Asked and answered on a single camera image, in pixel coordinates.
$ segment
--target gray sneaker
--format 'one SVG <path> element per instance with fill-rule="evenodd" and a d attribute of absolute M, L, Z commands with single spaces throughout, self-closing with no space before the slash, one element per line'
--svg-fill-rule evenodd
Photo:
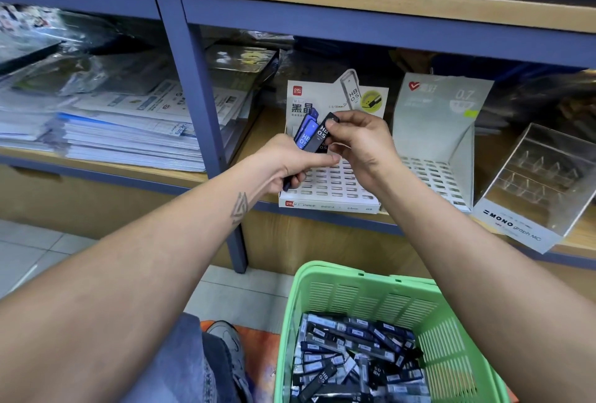
<path fill-rule="evenodd" d="M 222 339 L 228 347 L 229 355 L 232 358 L 234 382 L 244 392 L 246 403 L 253 403 L 253 396 L 250 394 L 249 382 L 246 379 L 246 370 L 244 369 L 244 350 L 242 343 L 240 343 L 238 331 L 227 321 L 220 320 L 213 323 L 207 329 L 207 332 Z"/>

